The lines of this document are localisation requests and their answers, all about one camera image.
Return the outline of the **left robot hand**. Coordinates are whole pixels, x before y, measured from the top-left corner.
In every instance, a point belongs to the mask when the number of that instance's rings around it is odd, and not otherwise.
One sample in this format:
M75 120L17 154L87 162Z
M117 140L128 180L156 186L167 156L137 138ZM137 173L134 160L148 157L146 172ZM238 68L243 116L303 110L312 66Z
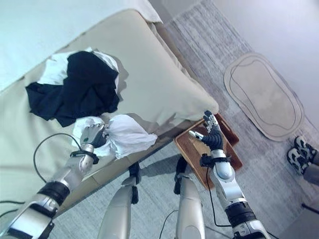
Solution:
M92 124L84 128L80 137L80 144L90 144L94 148L99 148L106 144L107 136L105 133L105 124Z

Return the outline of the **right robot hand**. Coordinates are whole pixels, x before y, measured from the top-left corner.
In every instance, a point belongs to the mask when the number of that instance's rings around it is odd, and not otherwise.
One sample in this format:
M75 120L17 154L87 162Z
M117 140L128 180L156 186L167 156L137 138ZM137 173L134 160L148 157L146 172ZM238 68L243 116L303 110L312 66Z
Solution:
M223 150L224 141L219 123L211 111L205 111L203 115L204 125L207 129L207 135L189 130L188 133L194 138L202 141L211 151Z

